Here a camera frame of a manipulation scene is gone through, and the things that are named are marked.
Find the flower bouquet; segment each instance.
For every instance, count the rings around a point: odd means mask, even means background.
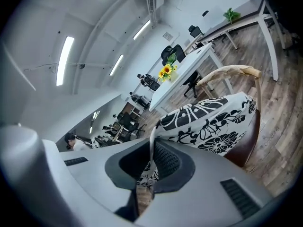
[[[159,80],[165,82],[166,80],[174,81],[177,78],[177,66],[166,64],[159,72]]]
[[[161,80],[162,82],[165,82],[166,80],[169,80],[170,82],[172,82],[177,78],[177,66],[172,65],[176,60],[176,53],[173,53],[167,58],[167,64],[159,72],[159,81]]]

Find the black and white floral cushion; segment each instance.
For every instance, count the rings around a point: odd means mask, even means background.
[[[162,117],[154,137],[224,156],[245,135],[256,108],[255,100],[243,92],[187,104]],[[137,184],[152,185],[157,177],[156,165],[149,163]]]

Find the black office chair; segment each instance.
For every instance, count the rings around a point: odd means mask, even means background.
[[[194,97],[196,98],[197,95],[196,95],[196,89],[195,89],[195,86],[197,85],[197,82],[199,80],[201,80],[202,78],[200,76],[198,76],[198,72],[195,71],[193,74],[191,74],[191,76],[183,83],[183,85],[186,85],[188,84],[188,89],[186,90],[186,92],[183,94],[184,97],[187,97],[186,96],[186,93],[190,90],[190,89],[193,89],[193,92],[194,92]]]
[[[138,133],[141,132],[141,131],[145,132],[145,130],[142,130],[142,128],[146,124],[143,124],[140,128],[138,128],[139,127],[139,123],[135,122],[134,125],[132,125],[131,121],[132,121],[131,116],[129,115],[129,113],[125,112],[123,114],[123,117],[119,120],[119,124],[123,125],[129,131],[129,133],[137,131],[136,135],[138,135]]]
[[[150,77],[144,77],[144,80],[143,80],[151,90],[153,91],[156,91],[159,87],[160,87],[160,84],[156,81],[154,81],[152,78]]]
[[[182,47],[177,44],[174,48],[173,48],[173,53],[176,53],[177,56],[177,61],[181,62],[184,60],[184,58],[186,57]]]
[[[190,35],[193,36],[194,38],[196,38],[199,34],[202,34],[204,35],[200,28],[198,26],[193,26],[191,25],[189,28],[188,28],[188,31],[190,32]],[[196,45],[196,48],[199,49],[203,46],[203,44],[201,42],[195,44]]]
[[[173,54],[176,53],[177,60],[179,62],[183,61],[185,58],[184,51],[182,47],[177,44],[174,48],[172,48],[170,45],[165,47],[165,49],[161,53],[161,58],[163,59],[162,65],[165,66],[167,64],[167,59]]]
[[[164,48],[164,50],[162,51],[161,53],[161,58],[162,58],[162,65],[165,66],[166,65],[166,62],[167,62],[167,58],[170,57],[171,54],[173,54],[173,49],[172,47],[169,45],[169,46],[166,46]]]

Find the office chair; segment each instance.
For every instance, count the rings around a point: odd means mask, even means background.
[[[186,96],[186,93],[187,93],[190,89],[193,89],[194,98],[197,97],[195,86],[197,85],[198,81],[201,80],[201,79],[202,79],[202,78],[198,76],[198,72],[197,72],[197,71],[195,71],[193,74],[191,74],[191,76],[183,83],[183,85],[188,84],[188,89],[187,89],[186,92],[183,94],[184,97],[187,97],[187,96]]]
[[[244,167],[247,163],[258,139],[260,122],[261,122],[261,90],[260,78],[261,71],[254,69],[251,66],[232,65],[224,66],[209,73],[206,77],[198,82],[198,86],[205,86],[212,80],[230,78],[231,76],[242,74],[253,76],[257,89],[257,110],[253,116],[249,127],[246,130],[244,137],[232,148],[224,157],[239,167]]]
[[[161,58],[163,59],[163,66],[167,64],[167,58],[169,58],[170,55],[172,55],[173,53],[176,53],[177,60],[179,62],[183,61],[183,59],[185,58],[184,51],[179,44],[177,44],[174,48],[172,48],[171,46],[167,46],[161,53]]]
[[[161,53],[161,58],[162,58],[162,65],[165,66],[166,65],[166,62],[167,62],[167,58],[170,57],[171,54],[173,54],[173,49],[172,47],[169,45],[169,46],[166,46],[164,48],[164,50],[162,51]]]
[[[199,34],[204,35],[198,26],[191,25],[188,28],[188,31],[190,32],[190,35],[193,36],[194,38],[196,38]]]
[[[125,112],[123,114],[123,117],[119,120],[119,124],[123,125],[130,133],[137,131],[136,135],[138,135],[138,133],[141,131],[145,132],[145,130],[142,130],[142,128],[146,124],[143,124],[140,128],[138,128],[139,123],[135,122],[134,125],[132,125],[131,121],[132,121],[131,116],[129,115],[129,113]]]
[[[173,48],[173,53],[176,53],[177,56],[177,61],[182,62],[183,59],[186,57],[182,47],[177,44],[174,48]]]
[[[268,9],[267,9],[266,7],[264,8],[264,13],[265,13],[265,14],[270,14],[270,12],[268,11]],[[269,22],[269,23],[267,24],[267,28],[270,28],[270,27],[273,26],[273,25],[275,25],[275,23],[274,23],[274,21],[271,21],[271,22]]]
[[[150,77],[144,77],[143,80],[149,86],[149,88],[153,91],[156,91],[160,87],[160,84],[158,82],[154,81]]]
[[[193,36],[194,38],[196,38],[198,35],[202,34],[204,35],[200,28],[198,26],[193,26],[191,25],[189,28],[188,28],[188,31],[190,32],[190,35]],[[195,44],[196,45],[196,48],[199,49],[203,46],[203,44],[201,42]]]

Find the green potted plant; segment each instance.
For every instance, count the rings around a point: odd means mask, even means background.
[[[226,17],[227,20],[230,21],[230,23],[232,23],[233,20],[239,18],[240,15],[241,15],[240,13],[234,12],[234,11],[232,10],[232,8],[229,8],[229,9],[227,10],[227,12],[223,14],[223,16]]]

